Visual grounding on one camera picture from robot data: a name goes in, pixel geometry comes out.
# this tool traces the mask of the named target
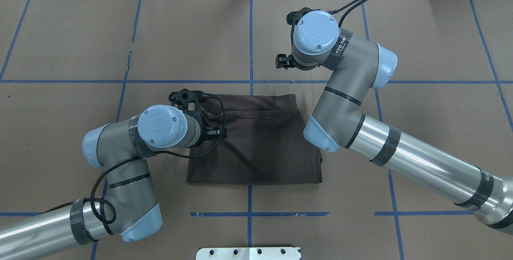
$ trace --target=folded brown t-shirt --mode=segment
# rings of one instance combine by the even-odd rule
[[[189,159],[188,183],[287,185],[321,183],[321,152],[303,137],[305,123],[295,95],[219,95],[226,110],[228,137],[209,154]],[[206,122],[220,127],[217,99],[202,103]],[[207,151],[214,141],[190,150]]]

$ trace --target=black tape band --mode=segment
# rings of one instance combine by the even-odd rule
[[[105,216],[105,205],[103,204],[103,202],[99,203],[99,214],[101,216]],[[102,223],[103,223],[103,228],[105,229],[105,231],[107,231],[107,233],[109,233],[109,235],[114,235],[114,232],[112,232],[109,225],[105,222],[102,222]]]
[[[349,147],[351,147],[352,143],[354,142],[354,139],[356,139],[356,136],[358,136],[358,133],[360,132],[360,130],[362,128],[363,121],[365,121],[365,114],[362,114],[360,121],[358,123],[358,126],[356,127],[356,130],[354,130],[353,136],[351,137],[349,142],[347,142],[347,145],[344,148],[349,149]]]
[[[69,223],[71,227],[71,233],[73,233],[73,237],[75,241],[80,245],[87,245],[90,242],[98,242],[98,240],[94,240],[89,234],[89,231],[86,229],[86,225],[84,224],[84,199],[78,199],[71,205],[71,210],[69,212]]]
[[[336,44],[331,48],[331,52],[329,53],[326,61],[323,63],[323,66],[334,71],[344,59],[344,51],[351,40],[352,32],[342,29],[339,35],[339,39],[337,39]]]
[[[478,189],[476,189],[476,193],[474,193],[469,200],[463,203],[455,203],[455,205],[468,211],[479,210],[490,197],[491,191],[493,191],[493,175],[481,170],[479,167],[476,168],[481,172],[481,181],[479,182]]]
[[[513,224],[513,211],[511,211],[508,216],[502,219],[502,221],[487,226],[493,229],[502,229],[508,227],[511,224]]]
[[[392,158],[397,149],[397,144],[401,140],[401,130],[396,127],[389,126],[388,137],[381,147],[381,151],[375,156],[374,159],[370,160],[371,163],[378,165],[379,167],[383,167],[388,160]]]
[[[355,103],[356,105],[362,105],[361,101],[358,101],[357,99],[355,99],[355,98],[349,96],[348,94],[345,94],[345,93],[343,93],[343,92],[341,92],[339,90],[335,90],[335,89],[330,88],[328,86],[326,86],[326,88],[324,88],[324,90],[328,91],[328,92],[331,92],[331,93],[333,93],[333,94],[335,94],[337,96],[341,96],[342,98],[347,99],[347,100]]]
[[[123,185],[130,184],[130,183],[134,183],[134,182],[137,182],[139,180],[149,178],[150,176],[151,176],[150,173],[146,173],[146,174],[143,174],[141,176],[137,176],[137,177],[134,177],[134,178],[130,178],[130,179],[121,181],[121,182],[110,184],[109,188],[112,189],[112,188],[115,188],[115,187],[123,186]]]
[[[139,154],[139,157],[143,160],[146,160],[155,155],[150,149],[148,149],[146,143],[144,143],[143,139],[141,139],[141,136],[139,136],[139,132],[137,131],[137,122],[139,122],[139,116],[130,118],[128,121],[128,133],[130,134],[130,139],[132,140],[132,146]]]

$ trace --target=silver metal arm tube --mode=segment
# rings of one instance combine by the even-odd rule
[[[94,167],[108,170],[127,159],[140,158],[107,174],[110,190],[105,200],[116,211],[114,223],[98,220],[90,202],[80,199],[0,229],[0,259],[42,258],[116,233],[125,242],[152,235],[160,229],[162,216],[146,159],[165,147],[191,147],[201,132],[194,118],[165,105],[88,132],[82,150]],[[101,203],[95,207],[101,216],[112,219],[109,207]]]
[[[70,225],[72,207],[30,217],[0,229],[0,259],[38,259],[79,246]],[[85,229],[92,239],[99,240],[109,235],[93,215],[89,203],[83,205],[81,212]]]
[[[430,187],[482,223],[513,234],[513,178],[492,175],[359,111],[369,88],[392,76],[397,57],[376,43],[339,30],[332,15],[314,10],[293,33],[293,59],[308,70],[324,65],[332,76],[303,132],[329,152],[350,149]]]
[[[368,116],[348,148],[474,211],[483,224],[513,234],[511,176],[492,175]]]

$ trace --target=blue grid line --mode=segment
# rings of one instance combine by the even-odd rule
[[[248,247],[253,246],[251,240],[252,216],[253,216],[253,186],[248,185]]]
[[[365,26],[365,36],[367,40],[370,41],[369,28],[367,24],[367,15],[365,13],[365,4],[362,4],[362,14],[363,14],[363,23]],[[374,89],[374,95],[376,97],[376,106],[378,108],[378,116],[381,122],[383,122],[383,113],[381,112],[381,102],[378,91]],[[390,186],[390,197],[392,200],[392,208],[394,210],[394,222],[396,224],[396,235],[397,235],[397,243],[399,247],[399,257],[401,260],[404,260],[404,250],[403,250],[403,239],[401,237],[401,227],[399,226],[399,216],[397,215],[397,203],[396,203],[396,193],[394,192],[394,180],[392,179],[392,172],[388,171],[388,184]]]
[[[124,80],[0,80],[0,83],[124,83]],[[203,84],[326,84],[325,80],[126,80],[126,83],[145,84],[145,83],[203,83]],[[511,85],[513,81],[415,81],[415,80],[390,80],[388,84],[492,84],[500,83],[502,85]]]
[[[253,0],[249,0],[249,94],[253,96]]]
[[[127,80],[127,83],[249,84],[246,80]]]
[[[398,80],[390,80],[388,81],[390,84],[495,84],[496,81],[398,81]]]
[[[1,80],[0,83],[31,83],[31,84],[75,84],[75,83],[123,83],[123,80]]]
[[[378,211],[374,216],[440,216],[440,215],[473,215],[470,211]]]
[[[253,96],[253,0],[249,0],[249,95]],[[253,186],[248,185],[248,247],[252,246]]]
[[[18,32],[20,32],[20,28],[22,27],[23,19],[25,18],[25,14],[27,14],[29,4],[30,0],[27,0],[27,2],[25,3],[25,7],[23,8],[22,16],[20,17],[20,21],[18,22],[18,26],[16,27],[16,31],[14,32],[14,36],[12,37],[11,45],[9,46],[9,50],[7,50],[4,65],[2,66],[2,71],[0,72],[0,80],[4,77],[5,69],[7,68],[7,63],[9,62],[9,58],[11,57],[11,52],[14,48],[14,43],[16,43],[16,38],[18,38]]]
[[[394,192],[394,180],[392,172],[388,171],[388,185],[390,185],[390,197],[392,198],[392,210],[394,211],[394,222],[396,223],[397,242],[399,245],[399,257],[404,260],[403,238],[401,237],[401,227],[399,226],[399,215],[397,214],[396,193]]]
[[[41,212],[0,212],[1,217],[38,216]]]
[[[141,11],[141,1],[137,2],[137,11],[135,12],[135,20],[133,22],[133,34],[132,34],[132,43],[135,43],[135,32],[137,30],[137,23],[139,22],[139,12]]]
[[[142,0],[139,0],[137,2],[137,10],[135,12],[135,19],[134,19],[134,24],[133,24],[132,44],[134,44],[134,42],[135,42],[135,32],[137,30],[137,21],[139,20],[139,12],[141,10],[141,1]],[[123,100],[125,98],[125,90],[126,90],[126,85],[127,85],[128,72],[130,72],[131,60],[132,60],[132,50],[130,50],[130,52],[128,52],[127,70],[126,70],[125,76],[123,78],[123,88],[121,88],[121,96],[119,97],[119,105],[117,107],[117,114],[116,114],[116,123],[119,122],[119,117],[121,115],[121,108],[123,107]],[[107,194],[107,186],[108,186],[108,183],[107,183],[107,179],[105,178],[102,196],[105,196]],[[97,248],[98,248],[98,242],[95,242],[91,249],[91,260],[95,260]]]
[[[367,24],[367,14],[365,13],[365,3],[362,4],[362,14],[363,14],[363,26],[365,27],[365,37],[367,38],[367,40],[370,40],[369,26]]]
[[[495,79],[495,83],[497,84],[497,90],[499,90],[499,94],[501,96],[502,106],[504,107],[504,111],[506,112],[506,117],[508,118],[509,127],[513,132],[513,121],[511,120],[511,114],[508,109],[508,105],[506,104],[506,100],[504,99],[504,94],[502,93],[502,88],[499,83],[499,78],[497,77],[497,72],[495,71],[495,67],[493,66],[493,61],[491,60],[490,52],[488,50],[488,46],[486,45],[486,41],[483,36],[483,32],[481,30],[481,25],[479,24],[478,15],[476,13],[476,9],[474,7],[473,0],[469,0],[471,3],[472,14],[474,15],[474,20],[476,21],[476,26],[478,28],[479,36],[481,37],[481,42],[483,43],[484,51],[486,52],[486,57],[488,58],[488,62],[490,64],[491,73],[493,74],[493,79]]]
[[[330,212],[190,212],[191,217],[323,217]],[[251,234],[248,233],[248,244],[251,247]]]
[[[93,244],[93,249],[91,250],[91,260],[95,260],[97,248],[98,248],[98,242],[95,242]]]

